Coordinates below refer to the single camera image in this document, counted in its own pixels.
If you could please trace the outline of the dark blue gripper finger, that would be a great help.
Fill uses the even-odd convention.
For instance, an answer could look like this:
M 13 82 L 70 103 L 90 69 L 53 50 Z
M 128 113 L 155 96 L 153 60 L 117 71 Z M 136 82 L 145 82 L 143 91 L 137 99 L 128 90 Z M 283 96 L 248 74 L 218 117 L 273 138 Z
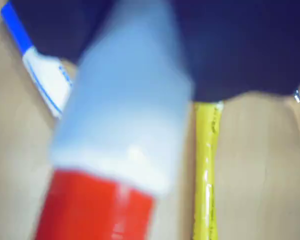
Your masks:
M 113 0 L 13 0 L 37 50 L 76 64 L 103 27 Z
M 194 100 L 300 85 L 300 0 L 173 0 Z

